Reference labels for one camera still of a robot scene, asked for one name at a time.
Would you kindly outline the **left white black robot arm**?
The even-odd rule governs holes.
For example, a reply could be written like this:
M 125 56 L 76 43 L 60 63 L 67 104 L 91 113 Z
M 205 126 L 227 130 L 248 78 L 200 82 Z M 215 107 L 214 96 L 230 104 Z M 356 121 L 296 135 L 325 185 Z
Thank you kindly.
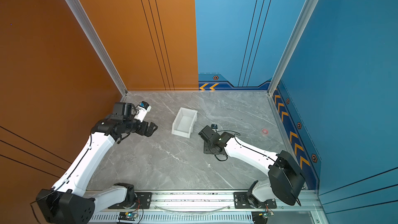
M 113 205 L 140 208 L 133 184 L 116 183 L 95 194 L 86 191 L 93 173 L 112 146 L 130 134 L 150 137 L 157 130 L 156 124 L 144 120 L 150 110 L 145 101 L 137 105 L 117 102 L 113 112 L 94 125 L 84 148 L 64 175 L 51 189 L 41 190 L 34 201 L 46 222 L 87 224 L 93 215 Z

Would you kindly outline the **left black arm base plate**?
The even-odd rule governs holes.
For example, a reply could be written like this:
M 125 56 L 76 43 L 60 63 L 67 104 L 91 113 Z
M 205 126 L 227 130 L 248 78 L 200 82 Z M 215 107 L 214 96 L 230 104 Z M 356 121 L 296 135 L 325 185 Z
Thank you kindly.
M 114 204 L 108 209 L 150 209 L 152 192 L 136 192 L 133 202 L 122 202 Z

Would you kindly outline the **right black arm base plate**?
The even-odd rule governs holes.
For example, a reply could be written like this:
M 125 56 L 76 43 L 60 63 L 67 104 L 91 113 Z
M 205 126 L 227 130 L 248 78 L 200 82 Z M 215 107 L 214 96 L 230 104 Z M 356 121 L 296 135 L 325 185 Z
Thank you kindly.
M 258 201 L 253 196 L 248 196 L 247 192 L 234 192 L 234 206 L 236 209 L 257 208 L 257 209 L 276 209 L 275 199 L 269 199 L 265 202 Z

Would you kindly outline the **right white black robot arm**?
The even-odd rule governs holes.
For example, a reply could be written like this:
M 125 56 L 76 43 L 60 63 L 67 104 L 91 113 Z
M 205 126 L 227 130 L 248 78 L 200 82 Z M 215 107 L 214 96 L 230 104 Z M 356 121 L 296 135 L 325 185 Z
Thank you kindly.
M 287 151 L 271 152 L 243 142 L 235 131 L 218 132 L 210 126 L 199 132 L 205 151 L 218 158 L 219 155 L 241 160 L 266 174 L 263 181 L 256 180 L 249 187 L 246 198 L 253 208 L 261 208 L 266 201 L 279 199 L 287 205 L 301 206 L 299 195 L 306 184 L 303 170 Z

